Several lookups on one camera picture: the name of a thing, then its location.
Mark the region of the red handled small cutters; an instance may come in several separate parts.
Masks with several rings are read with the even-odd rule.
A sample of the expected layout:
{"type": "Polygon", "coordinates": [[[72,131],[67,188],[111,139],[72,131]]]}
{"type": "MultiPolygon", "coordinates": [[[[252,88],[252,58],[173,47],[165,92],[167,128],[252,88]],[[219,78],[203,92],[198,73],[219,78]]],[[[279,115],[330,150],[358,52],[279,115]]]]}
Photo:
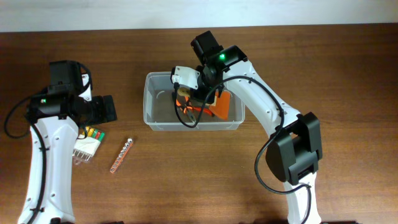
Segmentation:
{"type": "MultiPolygon", "coordinates": [[[[196,107],[196,106],[191,106],[190,109],[192,111],[196,111],[196,112],[200,112],[202,110],[201,107],[196,107]]],[[[211,110],[209,110],[208,108],[204,108],[202,111],[203,111],[203,113],[205,113],[207,115],[210,115],[211,117],[215,116],[215,114],[211,110]]]]}

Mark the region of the orange scraper wooden handle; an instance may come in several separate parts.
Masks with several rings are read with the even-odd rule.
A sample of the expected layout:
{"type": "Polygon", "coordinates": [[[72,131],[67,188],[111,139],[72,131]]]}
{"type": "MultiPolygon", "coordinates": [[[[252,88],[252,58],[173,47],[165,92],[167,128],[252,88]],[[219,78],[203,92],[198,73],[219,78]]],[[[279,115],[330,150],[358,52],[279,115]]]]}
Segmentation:
{"type": "MultiPolygon", "coordinates": [[[[179,93],[188,93],[190,95],[190,90],[187,88],[179,88],[177,90],[179,93]]],[[[222,91],[221,93],[216,92],[216,102],[213,104],[206,104],[205,108],[211,110],[217,118],[227,120],[229,114],[229,105],[231,101],[231,93],[228,91],[222,91]]]]}

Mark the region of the orange black long-nose pliers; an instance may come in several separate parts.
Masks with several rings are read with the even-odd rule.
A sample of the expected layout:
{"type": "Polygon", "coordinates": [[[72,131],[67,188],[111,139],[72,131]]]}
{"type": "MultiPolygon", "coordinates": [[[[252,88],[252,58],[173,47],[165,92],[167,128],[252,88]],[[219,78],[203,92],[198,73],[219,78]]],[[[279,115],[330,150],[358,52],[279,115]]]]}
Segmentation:
{"type": "Polygon", "coordinates": [[[197,119],[195,115],[193,114],[193,106],[190,102],[190,95],[188,93],[179,93],[177,91],[172,93],[172,97],[175,101],[176,107],[184,114],[186,115],[189,120],[193,123],[196,123],[197,119]],[[178,99],[177,96],[182,96],[185,100],[184,103],[181,103],[178,99]]]}

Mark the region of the orange socket bit rail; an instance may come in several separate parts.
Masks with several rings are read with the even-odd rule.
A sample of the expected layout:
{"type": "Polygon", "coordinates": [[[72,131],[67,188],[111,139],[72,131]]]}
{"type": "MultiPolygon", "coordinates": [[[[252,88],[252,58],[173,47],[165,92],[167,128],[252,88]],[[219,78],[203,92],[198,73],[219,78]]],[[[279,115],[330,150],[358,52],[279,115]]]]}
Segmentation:
{"type": "Polygon", "coordinates": [[[130,148],[132,148],[133,144],[134,144],[133,138],[128,138],[127,141],[125,142],[122,150],[120,151],[117,158],[115,159],[112,166],[110,167],[110,170],[109,170],[110,173],[114,174],[118,170],[119,166],[122,164],[125,156],[129,152],[130,148]]]}

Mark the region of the clear plastic container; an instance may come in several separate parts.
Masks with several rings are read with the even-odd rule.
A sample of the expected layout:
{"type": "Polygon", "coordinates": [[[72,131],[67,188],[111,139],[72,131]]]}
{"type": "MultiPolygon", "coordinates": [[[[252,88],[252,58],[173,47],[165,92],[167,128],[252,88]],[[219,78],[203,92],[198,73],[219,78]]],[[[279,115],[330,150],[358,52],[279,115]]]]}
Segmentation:
{"type": "MultiPolygon", "coordinates": [[[[146,76],[144,88],[144,122],[154,131],[189,131],[175,114],[172,103],[174,87],[170,81],[170,72],[151,72],[146,76]]],[[[194,131],[236,130],[245,120],[245,104],[235,95],[231,95],[228,119],[219,119],[203,113],[194,131]]]]}

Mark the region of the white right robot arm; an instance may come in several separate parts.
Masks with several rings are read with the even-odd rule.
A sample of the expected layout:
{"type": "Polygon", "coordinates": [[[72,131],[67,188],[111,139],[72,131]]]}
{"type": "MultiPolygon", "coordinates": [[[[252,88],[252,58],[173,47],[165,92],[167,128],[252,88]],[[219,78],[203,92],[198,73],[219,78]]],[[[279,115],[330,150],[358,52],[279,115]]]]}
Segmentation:
{"type": "Polygon", "coordinates": [[[265,158],[273,175],[283,183],[289,223],[321,223],[315,197],[315,179],[323,157],[320,121],[312,113],[302,114],[279,97],[255,71],[237,46],[227,49],[206,31],[191,42],[201,63],[193,97],[203,103],[215,100],[215,92],[226,88],[252,112],[268,135],[254,162],[256,178],[259,161],[265,158]]]}

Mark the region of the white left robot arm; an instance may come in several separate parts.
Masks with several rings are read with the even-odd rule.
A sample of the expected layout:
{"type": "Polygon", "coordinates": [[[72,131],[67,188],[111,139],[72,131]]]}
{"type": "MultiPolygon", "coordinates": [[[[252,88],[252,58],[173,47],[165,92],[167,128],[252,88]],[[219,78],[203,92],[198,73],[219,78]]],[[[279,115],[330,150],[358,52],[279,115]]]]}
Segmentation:
{"type": "Polygon", "coordinates": [[[112,96],[92,96],[90,70],[80,62],[50,63],[50,85],[29,97],[32,159],[19,223],[74,223],[72,156],[80,128],[117,119],[112,96]]]}

